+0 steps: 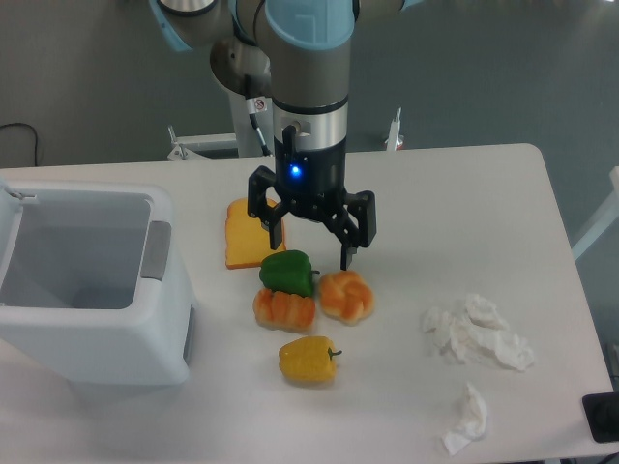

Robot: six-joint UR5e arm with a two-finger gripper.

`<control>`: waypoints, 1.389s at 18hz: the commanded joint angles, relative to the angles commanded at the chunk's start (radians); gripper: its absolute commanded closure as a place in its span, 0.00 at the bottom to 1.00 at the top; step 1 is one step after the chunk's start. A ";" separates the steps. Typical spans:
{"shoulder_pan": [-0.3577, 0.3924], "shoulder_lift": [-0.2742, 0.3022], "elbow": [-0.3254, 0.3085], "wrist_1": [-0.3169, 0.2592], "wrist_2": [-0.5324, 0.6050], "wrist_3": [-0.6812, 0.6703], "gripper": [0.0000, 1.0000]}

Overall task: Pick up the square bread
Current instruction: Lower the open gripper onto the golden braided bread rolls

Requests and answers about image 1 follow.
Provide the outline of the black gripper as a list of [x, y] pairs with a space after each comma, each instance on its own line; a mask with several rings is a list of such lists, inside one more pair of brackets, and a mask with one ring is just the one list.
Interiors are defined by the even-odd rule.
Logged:
[[[339, 267], [346, 271], [376, 235], [375, 194], [345, 190], [345, 140], [317, 150], [299, 148], [299, 140], [295, 126], [285, 127], [276, 143], [276, 173], [260, 165], [250, 175], [248, 214], [268, 231], [272, 250], [283, 242], [281, 219], [287, 214], [325, 224], [340, 242]], [[267, 201], [270, 188], [280, 198], [274, 207]]]

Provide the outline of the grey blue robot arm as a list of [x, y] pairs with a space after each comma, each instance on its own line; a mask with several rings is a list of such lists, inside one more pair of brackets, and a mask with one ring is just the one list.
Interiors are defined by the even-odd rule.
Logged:
[[250, 176], [248, 213], [280, 246], [286, 215], [320, 222], [341, 244], [340, 264], [376, 233], [375, 197], [344, 185], [351, 39], [356, 25], [399, 14], [406, 1], [154, 1], [170, 46], [210, 46], [217, 80], [273, 104], [273, 168]]

